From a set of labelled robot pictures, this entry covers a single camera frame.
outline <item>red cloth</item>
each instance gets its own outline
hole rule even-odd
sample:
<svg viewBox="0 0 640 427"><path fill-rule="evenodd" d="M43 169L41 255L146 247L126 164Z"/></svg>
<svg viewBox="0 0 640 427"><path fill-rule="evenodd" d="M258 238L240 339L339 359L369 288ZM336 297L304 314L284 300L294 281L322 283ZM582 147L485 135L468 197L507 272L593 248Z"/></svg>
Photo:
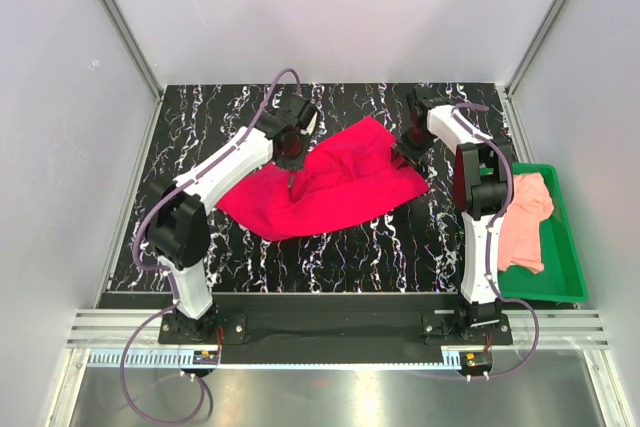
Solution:
<svg viewBox="0 0 640 427"><path fill-rule="evenodd" d="M292 173L273 164L245 177L218 208L267 240L366 222L428 190L413 168L391 164L394 136L372 117L321 142Z"/></svg>

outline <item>robotic arm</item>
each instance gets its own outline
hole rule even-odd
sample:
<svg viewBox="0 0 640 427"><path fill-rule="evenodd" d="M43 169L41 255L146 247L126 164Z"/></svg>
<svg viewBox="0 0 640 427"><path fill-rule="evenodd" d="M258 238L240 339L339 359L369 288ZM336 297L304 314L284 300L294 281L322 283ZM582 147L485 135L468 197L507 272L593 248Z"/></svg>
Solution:
<svg viewBox="0 0 640 427"><path fill-rule="evenodd" d="M462 213L466 239L461 305L456 324L462 334L473 336L497 325L501 318L501 302L488 280L494 280L497 289L503 219L495 219L491 227L490 222L505 202L509 173L485 143L492 137L466 120L458 108L450 105L450 99L430 98L430 94L430 91L418 88L407 96L413 126L394 145L394 155L415 165L433 146L436 137L456 155L453 197L456 209ZM509 142L495 141L495 144L510 166ZM492 242L487 252L490 232Z"/></svg>
<svg viewBox="0 0 640 427"><path fill-rule="evenodd" d="M266 110L255 128L242 127L220 150L169 185L152 186L156 202L191 181L152 219L146 232L174 281L174 294L182 325L192 336L210 335L215 306L205 279L204 259L211 238L207 216L238 182L270 161L288 170L302 168L315 130L317 108L308 99L293 95L275 110Z"/></svg>

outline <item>metal floor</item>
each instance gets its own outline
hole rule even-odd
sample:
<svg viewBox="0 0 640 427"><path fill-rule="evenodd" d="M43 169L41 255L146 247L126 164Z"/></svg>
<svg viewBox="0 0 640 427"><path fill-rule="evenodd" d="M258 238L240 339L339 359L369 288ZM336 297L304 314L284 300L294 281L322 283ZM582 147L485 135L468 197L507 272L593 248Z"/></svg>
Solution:
<svg viewBox="0 0 640 427"><path fill-rule="evenodd" d="M512 351L494 355L496 371L519 362ZM604 426L585 362L579 351L540 351L509 378L471 384L449 372L219 370L206 378L215 401L211 416L205 403L188 425ZM146 391L139 407L165 420L184 417L199 398L197 387L184 379L148 390L169 373L127 371L131 393ZM118 370L88 368L70 425L154 425L123 404Z"/></svg>

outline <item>white wall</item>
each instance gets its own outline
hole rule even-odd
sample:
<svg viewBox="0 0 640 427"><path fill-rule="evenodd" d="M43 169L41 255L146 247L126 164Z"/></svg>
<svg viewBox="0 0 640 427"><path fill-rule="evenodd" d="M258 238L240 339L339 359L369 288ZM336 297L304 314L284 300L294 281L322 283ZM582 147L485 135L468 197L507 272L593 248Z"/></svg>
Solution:
<svg viewBox="0 0 640 427"><path fill-rule="evenodd" d="M593 303L640 419L640 0L571 0L516 93L555 164Z"/></svg>
<svg viewBox="0 0 640 427"><path fill-rule="evenodd" d="M506 82L551 0L117 0L162 83Z"/></svg>
<svg viewBox="0 0 640 427"><path fill-rule="evenodd" d="M43 425L153 102L97 0L0 0L0 425Z"/></svg>

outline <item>reflective metal surface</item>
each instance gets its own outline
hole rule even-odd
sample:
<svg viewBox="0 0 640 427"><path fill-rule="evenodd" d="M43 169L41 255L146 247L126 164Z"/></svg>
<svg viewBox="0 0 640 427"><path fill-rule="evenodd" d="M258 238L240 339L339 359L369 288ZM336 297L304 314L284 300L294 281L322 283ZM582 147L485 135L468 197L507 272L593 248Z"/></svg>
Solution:
<svg viewBox="0 0 640 427"><path fill-rule="evenodd" d="M495 369L519 361L496 352ZM132 394L171 370L129 370ZM445 377L435 379L429 376ZM203 426L603 426L586 363L576 351L539 352L504 380L467 384L453 374L420 372L219 370L206 378L215 408L189 425ZM147 391L138 405L171 420L188 414L196 385L173 379ZM89 368L70 425L146 426L124 404L117 369Z"/></svg>

